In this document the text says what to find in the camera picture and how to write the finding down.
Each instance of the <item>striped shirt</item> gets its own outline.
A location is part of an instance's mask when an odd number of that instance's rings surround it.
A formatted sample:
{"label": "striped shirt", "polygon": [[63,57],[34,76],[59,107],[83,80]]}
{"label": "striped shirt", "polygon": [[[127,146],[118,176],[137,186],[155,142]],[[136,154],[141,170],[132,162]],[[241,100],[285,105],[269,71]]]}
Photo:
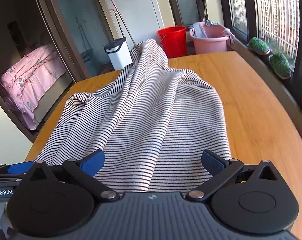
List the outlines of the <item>striped shirt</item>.
{"label": "striped shirt", "polygon": [[115,81],[70,96],[36,160],[58,165],[102,149],[95,178],[114,190],[188,192],[211,177],[204,149],[231,158],[222,102],[194,71],[169,68],[155,40],[131,57]]}

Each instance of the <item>floral bedspread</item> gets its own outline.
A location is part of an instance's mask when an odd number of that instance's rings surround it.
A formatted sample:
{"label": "floral bedspread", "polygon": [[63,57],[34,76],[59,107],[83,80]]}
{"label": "floral bedspread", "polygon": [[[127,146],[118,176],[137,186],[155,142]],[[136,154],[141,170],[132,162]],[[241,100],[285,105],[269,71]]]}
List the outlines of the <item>floral bedspread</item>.
{"label": "floral bedspread", "polygon": [[36,128],[33,111],[40,98],[66,72],[53,44],[44,45],[24,56],[1,77],[8,92],[5,101],[19,111],[21,122],[30,130]]}

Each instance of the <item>table top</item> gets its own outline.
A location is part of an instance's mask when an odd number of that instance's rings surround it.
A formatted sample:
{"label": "table top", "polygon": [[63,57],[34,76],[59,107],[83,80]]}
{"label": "table top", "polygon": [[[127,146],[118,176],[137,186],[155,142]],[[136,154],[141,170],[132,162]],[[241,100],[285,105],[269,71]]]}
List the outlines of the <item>table top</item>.
{"label": "table top", "polygon": [[[292,233],[302,239],[302,139],[272,91],[235,51],[173,58],[169,67],[189,68],[215,87],[223,103],[233,158],[245,164],[262,159],[274,163],[299,203]],[[44,124],[26,161],[43,149],[71,94],[94,92],[115,80],[119,72],[75,83]]]}

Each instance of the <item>green plush slipper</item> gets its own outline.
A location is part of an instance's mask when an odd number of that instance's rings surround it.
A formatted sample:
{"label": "green plush slipper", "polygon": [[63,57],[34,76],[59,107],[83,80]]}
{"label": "green plush slipper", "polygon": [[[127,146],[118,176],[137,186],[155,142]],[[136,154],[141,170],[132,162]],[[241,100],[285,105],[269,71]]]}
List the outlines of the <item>green plush slipper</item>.
{"label": "green plush slipper", "polygon": [[276,75],[282,79],[289,79],[291,71],[289,62],[282,52],[277,52],[274,55],[270,55],[270,63]]}
{"label": "green plush slipper", "polygon": [[267,55],[271,51],[267,44],[257,37],[253,37],[247,46],[259,55]]}

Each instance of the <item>black lid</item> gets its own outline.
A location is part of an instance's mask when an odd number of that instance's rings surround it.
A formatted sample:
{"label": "black lid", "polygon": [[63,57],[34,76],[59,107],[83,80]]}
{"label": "black lid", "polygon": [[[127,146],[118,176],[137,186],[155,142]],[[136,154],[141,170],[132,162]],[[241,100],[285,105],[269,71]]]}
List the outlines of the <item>black lid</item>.
{"label": "black lid", "polygon": [[104,49],[113,49],[115,48],[116,46],[119,46],[121,45],[122,43],[124,43],[125,41],[127,40],[126,37],[123,37],[123,38],[119,38],[119,39],[116,39],[114,41],[110,41],[107,45],[103,46]]}

